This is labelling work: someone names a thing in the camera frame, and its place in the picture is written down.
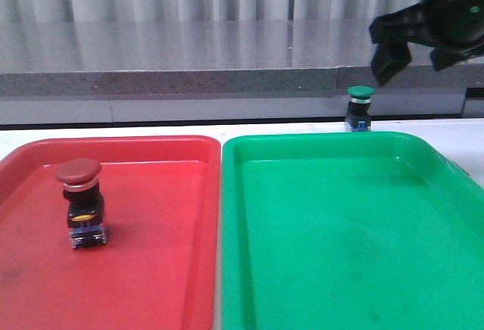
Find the red tray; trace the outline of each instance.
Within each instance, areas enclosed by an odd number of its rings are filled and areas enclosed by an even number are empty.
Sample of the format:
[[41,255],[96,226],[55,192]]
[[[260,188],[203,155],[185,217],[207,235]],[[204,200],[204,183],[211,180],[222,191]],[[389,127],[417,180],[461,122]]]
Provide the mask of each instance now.
[[[56,167],[102,163],[108,243],[71,249]],[[0,328],[210,329],[220,144],[50,139],[0,162]]]

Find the table surface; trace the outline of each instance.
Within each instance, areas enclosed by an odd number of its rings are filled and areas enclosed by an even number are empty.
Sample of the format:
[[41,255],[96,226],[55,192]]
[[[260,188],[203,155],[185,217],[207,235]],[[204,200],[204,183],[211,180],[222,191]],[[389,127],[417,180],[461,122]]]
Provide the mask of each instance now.
[[[429,142],[484,187],[484,119],[394,120],[372,123],[374,131],[410,133]],[[241,135],[342,132],[343,123],[280,123],[218,126],[40,129],[0,131],[0,159],[15,148],[40,139],[143,135],[207,135],[224,144]],[[217,263],[220,263],[220,247]],[[220,266],[217,266],[214,329],[220,329]]]

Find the green tray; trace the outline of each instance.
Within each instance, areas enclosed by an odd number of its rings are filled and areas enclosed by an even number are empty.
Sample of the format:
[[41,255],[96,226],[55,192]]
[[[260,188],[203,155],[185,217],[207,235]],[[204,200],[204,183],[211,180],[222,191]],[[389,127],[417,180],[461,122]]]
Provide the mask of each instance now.
[[484,329],[484,190],[395,132],[223,151],[222,328]]

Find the plastic tray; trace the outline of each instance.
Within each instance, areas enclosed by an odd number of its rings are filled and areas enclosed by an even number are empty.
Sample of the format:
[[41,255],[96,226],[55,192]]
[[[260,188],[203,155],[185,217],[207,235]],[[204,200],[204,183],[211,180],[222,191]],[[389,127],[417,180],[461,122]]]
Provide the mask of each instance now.
[[484,191],[394,132],[223,154],[222,327],[483,329]]
[[[71,249],[58,164],[102,163],[108,243]],[[220,144],[52,139],[0,162],[0,328],[210,329]]]

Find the green button cap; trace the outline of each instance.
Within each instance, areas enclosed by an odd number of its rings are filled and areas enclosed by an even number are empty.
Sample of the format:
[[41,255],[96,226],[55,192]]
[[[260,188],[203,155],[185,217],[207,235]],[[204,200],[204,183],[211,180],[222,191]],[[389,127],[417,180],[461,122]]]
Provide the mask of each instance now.
[[370,86],[352,86],[348,89],[348,94],[356,98],[371,97],[375,93],[375,89]]

